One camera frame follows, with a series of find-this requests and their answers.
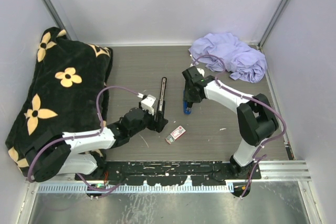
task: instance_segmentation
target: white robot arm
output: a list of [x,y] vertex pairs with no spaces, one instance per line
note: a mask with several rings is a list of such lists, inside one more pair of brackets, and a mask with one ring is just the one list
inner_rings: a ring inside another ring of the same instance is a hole
[[127,143],[130,138],[145,128],[161,132],[168,120],[164,118],[164,93],[166,78],[162,78],[160,99],[155,113],[154,104],[156,98],[145,95],[139,102],[138,108],[132,108],[128,113],[114,123],[100,129],[88,132],[53,132],[48,129],[26,151],[25,157],[31,165],[40,150],[58,138],[63,141],[50,146],[37,162],[33,164],[33,176],[35,181],[43,182],[57,174],[81,173],[89,175],[102,171],[103,160],[90,152],[94,150],[110,149]]
[[221,86],[240,94],[240,97],[221,88],[213,76],[203,77],[196,67],[190,67],[182,72],[185,78],[184,113],[190,114],[193,103],[209,99],[229,108],[238,116],[239,131],[243,137],[238,150],[230,159],[231,170],[240,175],[249,170],[253,155],[262,140],[270,137],[279,127],[275,115],[259,104],[242,97],[253,97],[267,105],[265,95],[252,96],[239,92],[219,81]]

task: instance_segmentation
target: black blanket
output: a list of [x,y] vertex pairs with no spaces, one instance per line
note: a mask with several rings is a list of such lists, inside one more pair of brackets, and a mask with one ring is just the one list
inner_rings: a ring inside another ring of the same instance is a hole
[[[100,128],[96,97],[106,85],[112,56],[110,48],[67,39],[65,30],[52,27],[43,33],[27,99],[6,140],[24,176],[29,168],[25,150],[49,127],[58,133]],[[105,91],[99,100],[104,121],[108,102]]]

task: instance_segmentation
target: lavender cloth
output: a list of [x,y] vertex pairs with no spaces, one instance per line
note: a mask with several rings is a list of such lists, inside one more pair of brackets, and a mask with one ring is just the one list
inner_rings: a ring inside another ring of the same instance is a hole
[[225,66],[211,56],[203,57],[199,61],[206,63],[206,67],[211,71],[222,72],[226,69],[232,72],[230,77],[234,80],[256,83],[264,77],[267,70],[265,55],[239,41],[231,33],[207,34],[204,38],[196,40],[189,52],[194,59],[203,55],[222,58]]

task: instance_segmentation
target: gray floor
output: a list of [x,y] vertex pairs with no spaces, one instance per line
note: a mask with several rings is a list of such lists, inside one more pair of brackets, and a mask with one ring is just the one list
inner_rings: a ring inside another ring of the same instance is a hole
[[253,182],[240,200],[230,193],[38,193],[29,224],[305,224],[309,223],[297,182]]
[[[189,67],[188,47],[115,47],[113,69],[108,85],[125,86],[159,96],[161,78],[167,77],[166,118],[169,124],[161,133],[145,130],[119,148],[108,150],[113,161],[208,161],[229,160],[240,143],[237,116],[222,105],[205,100],[193,106],[191,115],[182,107],[184,78]],[[213,74],[206,70],[206,75]],[[250,94],[271,95],[266,78],[259,83],[234,81],[229,73],[220,78],[225,84]],[[115,122],[137,106],[139,98],[123,90],[110,91],[108,123]],[[186,133],[171,145],[164,140],[179,125]],[[263,153],[268,159],[288,160],[283,139],[269,143]]]

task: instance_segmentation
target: purple cable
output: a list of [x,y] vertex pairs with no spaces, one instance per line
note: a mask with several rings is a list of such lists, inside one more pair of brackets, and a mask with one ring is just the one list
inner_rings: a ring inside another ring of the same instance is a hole
[[250,186],[251,182],[252,182],[252,174],[254,173],[254,170],[256,169],[257,165],[259,164],[259,162],[264,159],[265,157],[267,157],[267,155],[263,155],[261,158],[257,158],[257,162],[254,164],[252,170],[251,170],[251,174],[250,176],[248,177],[248,181],[247,181],[247,184],[245,186],[245,189],[243,191],[243,193],[241,194],[240,198],[243,199],[243,196],[245,195],[248,187]]
[[[101,125],[101,128],[99,130],[99,132],[97,133],[93,133],[93,134],[88,134],[88,135],[82,135],[82,136],[68,136],[68,137],[62,137],[62,138],[59,138],[59,139],[56,139],[56,140],[53,140],[51,141],[50,143],[48,143],[47,145],[45,145],[35,156],[35,158],[33,159],[32,163],[30,164],[30,167],[29,167],[29,170],[28,170],[28,175],[27,175],[27,178],[28,178],[28,181],[29,182],[34,182],[34,180],[31,179],[31,176],[33,174],[33,169],[34,169],[34,166],[37,162],[37,160],[41,157],[42,153],[49,147],[51,147],[52,145],[56,144],[56,143],[59,143],[61,141],[64,141],[64,140],[70,140],[70,139],[79,139],[79,138],[86,138],[86,137],[93,137],[93,136],[98,136],[102,131],[103,131],[103,119],[102,119],[102,116],[101,116],[101,112],[100,112],[100,108],[99,108],[99,98],[101,96],[101,94],[103,94],[103,92],[105,90],[108,90],[108,89],[113,89],[113,88],[118,88],[118,89],[123,89],[123,90],[126,90],[126,91],[129,91],[135,95],[139,95],[139,93],[133,91],[133,90],[130,90],[128,88],[125,88],[125,87],[121,87],[121,86],[109,86],[109,87],[106,87],[106,88],[103,88],[97,95],[97,98],[96,98],[96,108],[97,108],[97,115],[98,115],[98,118],[99,118],[99,121],[100,121],[100,125]],[[81,174],[78,174],[78,177],[83,180],[83,182],[91,189],[91,190],[95,190],[95,191],[101,191],[101,192],[107,192],[106,194],[104,195],[101,195],[100,197],[105,197],[107,195],[109,195],[110,193],[112,193],[117,187],[120,186],[120,184],[116,185],[116,186],[113,186],[112,188],[110,189],[101,189],[101,188],[94,188],[92,187],[84,178]]]

